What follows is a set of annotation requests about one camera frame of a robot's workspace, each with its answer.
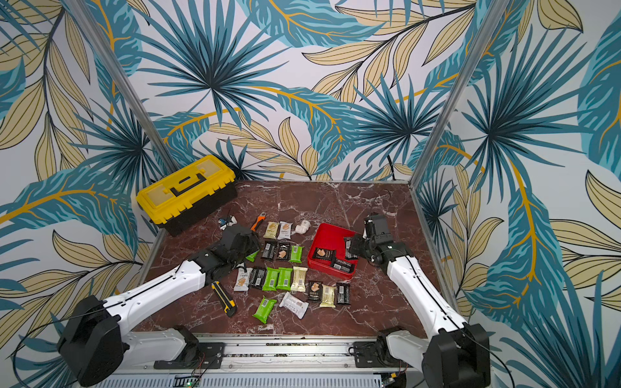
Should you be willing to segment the black drycake cookie packet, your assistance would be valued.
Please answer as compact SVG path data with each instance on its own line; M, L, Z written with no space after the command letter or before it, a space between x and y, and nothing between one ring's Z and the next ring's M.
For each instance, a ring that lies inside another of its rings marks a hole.
M289 261L291 254L291 244L288 242L280 242L275 251L275 260Z

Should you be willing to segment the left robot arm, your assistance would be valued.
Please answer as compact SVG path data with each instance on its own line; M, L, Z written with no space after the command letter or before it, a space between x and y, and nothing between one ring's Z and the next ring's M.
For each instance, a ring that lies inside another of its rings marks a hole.
M81 386L95 386L120 367L152 363L156 367L197 368L207 359L187 328L137 333L134 328L176 300L210 288L228 317L237 306L221 286L222 278L260 250L257 233L229 226L221 239L163 275L116 296L80 301L61 334L57 349Z

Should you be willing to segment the red storage box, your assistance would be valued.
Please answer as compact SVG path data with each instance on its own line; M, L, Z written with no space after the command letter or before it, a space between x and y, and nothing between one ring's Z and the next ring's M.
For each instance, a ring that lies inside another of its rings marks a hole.
M344 281L351 281L356 273L358 263L358 258L349 253L349 245L354 235L354 231L350 231L339 226L334 226L328 223L320 224L316 231L310 251L307 255L308 267L321 273L335 276ZM317 247L335 250L336 254L334 259L349 261L355 265L354 271L352 273L342 273L335 270L330 262L314 260L312 256Z

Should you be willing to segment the black cookie packet barcode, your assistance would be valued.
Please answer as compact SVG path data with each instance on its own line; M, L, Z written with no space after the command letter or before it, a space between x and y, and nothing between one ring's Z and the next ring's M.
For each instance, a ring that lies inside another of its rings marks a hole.
M277 249L278 249L277 242L266 241L264 245L264 250L261 254L261 258L263 260L274 261Z

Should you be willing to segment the white drycake cookie packet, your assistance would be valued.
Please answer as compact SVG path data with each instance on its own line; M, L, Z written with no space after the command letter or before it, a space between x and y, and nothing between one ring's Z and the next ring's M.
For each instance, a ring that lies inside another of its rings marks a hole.
M235 292L249 291L252 268L238 268L238 275L234 284Z

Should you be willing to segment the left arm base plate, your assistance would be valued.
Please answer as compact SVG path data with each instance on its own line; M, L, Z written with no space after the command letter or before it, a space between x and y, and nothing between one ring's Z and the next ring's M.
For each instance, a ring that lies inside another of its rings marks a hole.
M156 361L156 370L219 370L223 361L223 342L187 344L172 361Z

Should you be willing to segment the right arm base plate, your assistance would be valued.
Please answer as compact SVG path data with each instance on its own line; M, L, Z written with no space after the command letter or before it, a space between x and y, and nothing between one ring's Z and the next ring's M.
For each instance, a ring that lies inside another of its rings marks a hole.
M402 360L394 358L388 352L388 347L381 341L357 341L348 349L351 357L354 357L357 368L405 368L410 365Z

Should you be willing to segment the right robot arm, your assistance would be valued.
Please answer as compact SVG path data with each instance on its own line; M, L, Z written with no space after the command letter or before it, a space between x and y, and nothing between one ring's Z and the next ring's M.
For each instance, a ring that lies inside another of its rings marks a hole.
M387 355L422 373L428 387L490 387L489 336L450 306L401 242L375 242L355 234L346 252L385 271L423 325L425 339L398 330L384 336Z

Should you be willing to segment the white plastic pipe elbow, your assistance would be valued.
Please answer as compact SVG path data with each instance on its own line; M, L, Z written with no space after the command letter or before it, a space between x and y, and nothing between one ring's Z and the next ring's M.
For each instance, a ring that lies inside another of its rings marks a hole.
M307 231L309 231L309 229L310 229L310 225L311 225L310 222L307 221L307 220L301 221L301 223L298 224L295 227L295 233L296 234L305 234L305 233L307 233Z

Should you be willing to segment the cream cookie packet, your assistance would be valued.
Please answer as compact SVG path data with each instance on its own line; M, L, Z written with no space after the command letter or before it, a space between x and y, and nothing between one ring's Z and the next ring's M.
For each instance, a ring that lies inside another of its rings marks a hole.
M278 237L278 231L280 223L276 221L269 221L264 234L265 239L276 239Z
M322 308L335 308L336 307L336 287L322 285L321 302Z
M292 292L305 293L306 292L306 276L308 268L305 267L293 267L293 280L290 287Z

